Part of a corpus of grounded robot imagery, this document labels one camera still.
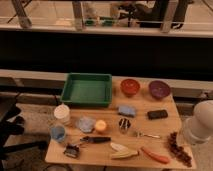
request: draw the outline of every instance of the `purple bowl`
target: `purple bowl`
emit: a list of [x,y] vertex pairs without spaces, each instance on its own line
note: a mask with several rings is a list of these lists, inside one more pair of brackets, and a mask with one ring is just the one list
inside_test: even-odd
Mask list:
[[171,93],[171,88],[163,81],[152,81],[149,84],[149,92],[156,99],[163,99]]

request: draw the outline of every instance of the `metal fork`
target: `metal fork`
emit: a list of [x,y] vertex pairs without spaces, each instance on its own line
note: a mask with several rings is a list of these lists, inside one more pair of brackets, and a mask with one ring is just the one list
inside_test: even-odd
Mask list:
[[143,136],[146,136],[146,137],[157,138],[157,139],[161,138],[160,135],[144,134],[144,133],[138,132],[138,131],[133,131],[132,135],[134,137],[143,137]]

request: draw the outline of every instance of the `paper cup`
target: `paper cup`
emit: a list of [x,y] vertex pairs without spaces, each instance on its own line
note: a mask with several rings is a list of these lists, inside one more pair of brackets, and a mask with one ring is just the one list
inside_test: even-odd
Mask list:
[[62,124],[68,125],[70,123],[70,109],[67,105],[61,104],[54,110],[54,116]]

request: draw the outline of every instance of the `wooden table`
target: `wooden table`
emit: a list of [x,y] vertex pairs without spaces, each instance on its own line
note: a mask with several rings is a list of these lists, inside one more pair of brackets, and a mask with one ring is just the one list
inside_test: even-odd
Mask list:
[[[181,120],[172,98],[172,95],[157,101],[152,98],[148,92],[148,83],[140,82],[141,91],[132,98],[127,98],[120,90],[122,79],[113,79],[113,97],[112,103],[104,109],[72,109],[70,111],[72,126],[66,127],[66,132],[70,141],[75,141],[83,136],[80,130],[75,128],[75,121],[82,116],[89,116],[95,119],[103,119],[108,124],[108,130],[104,136],[110,136],[113,142],[126,145],[133,149],[140,149],[145,146],[152,152],[168,156],[171,159],[169,164],[161,164],[150,159],[146,154],[140,151],[139,156],[128,159],[111,160],[109,155],[115,152],[109,143],[88,144],[81,148],[80,156],[77,159],[67,157],[63,154],[65,147],[61,146],[54,140],[50,141],[46,155],[46,162],[49,163],[66,163],[66,164],[83,164],[83,165],[103,165],[103,166],[122,166],[122,167],[146,167],[146,168],[170,168],[170,169],[187,169],[185,165],[179,162],[167,149],[167,137],[171,132],[179,131]],[[130,105],[137,109],[135,118],[130,118],[132,124],[127,134],[121,134],[118,129],[118,121],[122,118],[117,114],[119,105]],[[159,120],[148,120],[147,112],[150,110],[166,109],[169,117]],[[149,137],[136,138],[131,136],[133,130],[143,131],[144,133],[162,135],[162,139],[153,139]],[[189,146],[185,150],[192,156],[192,167],[195,169],[196,164]]]

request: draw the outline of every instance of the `red bowl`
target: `red bowl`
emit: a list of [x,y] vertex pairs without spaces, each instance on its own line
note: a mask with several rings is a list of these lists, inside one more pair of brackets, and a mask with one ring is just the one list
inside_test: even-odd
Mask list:
[[149,84],[149,92],[156,99],[163,99],[171,93],[171,88],[163,81],[152,81]]
[[127,96],[132,97],[140,90],[140,84],[133,79],[125,79],[121,82],[121,91]]

